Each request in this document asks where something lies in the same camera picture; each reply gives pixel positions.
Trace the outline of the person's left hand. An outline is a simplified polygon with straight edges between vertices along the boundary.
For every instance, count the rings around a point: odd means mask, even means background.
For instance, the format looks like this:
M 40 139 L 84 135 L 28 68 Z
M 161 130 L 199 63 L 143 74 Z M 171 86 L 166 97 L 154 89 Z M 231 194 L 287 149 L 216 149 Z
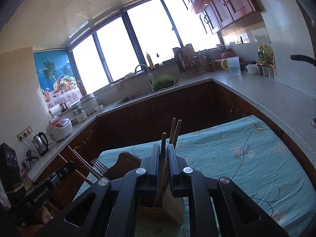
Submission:
M 34 214 L 35 218 L 31 220 L 32 223 L 36 224 L 26 224 L 19 228 L 19 233 L 21 236 L 33 236 L 37 231 L 39 231 L 44 225 L 53 219 L 46 207 L 40 208 L 38 212 Z

